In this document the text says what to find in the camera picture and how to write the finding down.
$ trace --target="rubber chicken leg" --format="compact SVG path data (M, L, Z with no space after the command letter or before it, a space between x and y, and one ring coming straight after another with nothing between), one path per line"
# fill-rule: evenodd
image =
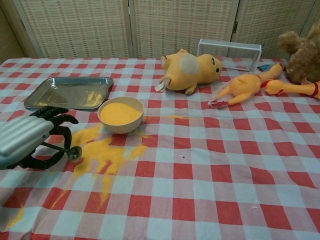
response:
M310 97L320 100L319 85L320 85L320 81L317 81L315 83L305 84L305 85L295 85L291 83L284 83L278 79L274 79L266 83L265 91L269 95L273 95L273 94L280 95L283 93L306 94Z
M225 87L213 101L208 104L211 108L221 108L228 105L234 105L243 102L261 89L261 85L269 79L278 77L283 72L283 65L277 63L273 65L268 71L259 74L245 73L231 79L230 84ZM232 95L233 98L228 101L218 101L218 99Z

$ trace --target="table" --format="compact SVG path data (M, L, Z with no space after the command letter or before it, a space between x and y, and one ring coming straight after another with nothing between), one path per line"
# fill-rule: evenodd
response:
M69 111L79 124L65 126L101 133L112 153L89 159L82 172L66 158L45 171L1 171L1 240L320 239L319 101L262 90L216 110L208 101L242 72L223 69L220 82L188 97L155 92L163 73L158 59L20 58L0 66L0 124L30 114L23 100L53 76L112 77L110 98L145 106L144 122L128 135L100 128L96 111ZM96 138L87 135L82 146Z

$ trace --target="brown teddy bear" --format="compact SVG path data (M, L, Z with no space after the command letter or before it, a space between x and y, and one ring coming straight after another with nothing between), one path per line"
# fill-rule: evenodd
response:
M280 46L291 55L286 73L294 84L306 79L320 81L320 21L316 22L306 37L299 37L294 31L279 36Z

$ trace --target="silver tray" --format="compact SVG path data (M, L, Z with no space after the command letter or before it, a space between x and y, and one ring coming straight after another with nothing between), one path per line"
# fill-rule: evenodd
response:
M28 109L45 106L90 110L109 96L110 77L51 77L44 80L24 101Z

